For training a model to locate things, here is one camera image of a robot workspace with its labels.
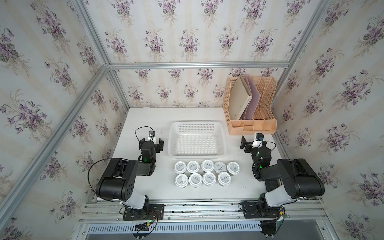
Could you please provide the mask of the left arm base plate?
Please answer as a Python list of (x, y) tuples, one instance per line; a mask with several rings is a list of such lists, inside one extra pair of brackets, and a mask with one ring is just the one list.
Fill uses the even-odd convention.
[(150, 204), (143, 210), (134, 210), (125, 207), (123, 213), (124, 221), (156, 221), (164, 218), (164, 204)]

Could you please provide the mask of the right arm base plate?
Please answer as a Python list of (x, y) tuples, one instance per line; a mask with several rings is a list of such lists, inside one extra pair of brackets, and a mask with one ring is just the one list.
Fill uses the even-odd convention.
[(240, 202), (239, 208), (245, 219), (279, 219), (284, 214), (283, 207), (270, 207), (267, 204)]

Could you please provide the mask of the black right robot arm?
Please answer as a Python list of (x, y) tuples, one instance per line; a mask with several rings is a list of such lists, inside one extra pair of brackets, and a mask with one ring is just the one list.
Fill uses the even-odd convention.
[(279, 159), (271, 165), (273, 150), (267, 147), (268, 143), (261, 133), (257, 133), (253, 141), (241, 137), (240, 148), (252, 158), (253, 176), (264, 182), (267, 190), (260, 194), (256, 203), (240, 203), (246, 219), (278, 219), (284, 212), (284, 205), (325, 193), (322, 180), (305, 159)]

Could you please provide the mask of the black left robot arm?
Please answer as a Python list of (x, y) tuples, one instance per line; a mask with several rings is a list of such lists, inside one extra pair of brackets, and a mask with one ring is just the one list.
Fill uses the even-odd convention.
[(141, 155), (138, 160), (111, 158), (94, 190), (97, 197), (118, 201), (133, 211), (150, 212), (148, 196), (134, 189), (137, 176), (151, 176), (156, 169), (156, 155), (164, 150), (164, 141), (139, 141)]

